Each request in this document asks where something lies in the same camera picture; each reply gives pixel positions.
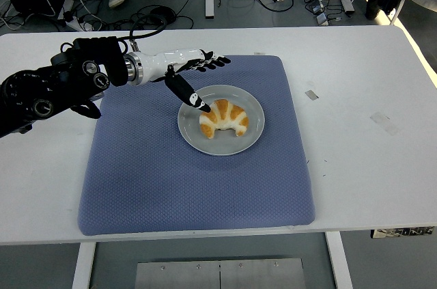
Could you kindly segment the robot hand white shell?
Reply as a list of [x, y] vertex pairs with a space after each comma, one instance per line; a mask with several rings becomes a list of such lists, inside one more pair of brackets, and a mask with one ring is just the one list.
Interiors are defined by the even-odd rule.
[[225, 56], [214, 52], [205, 52], [201, 49], [179, 49], [167, 51], [156, 55], [146, 55], [140, 52], [130, 53], [134, 77], [131, 83], [143, 85], [144, 83], [164, 81], [165, 85], [186, 105], [201, 111], [210, 111], [207, 105], [180, 75], [185, 70], [198, 70], [223, 67], [231, 62]]

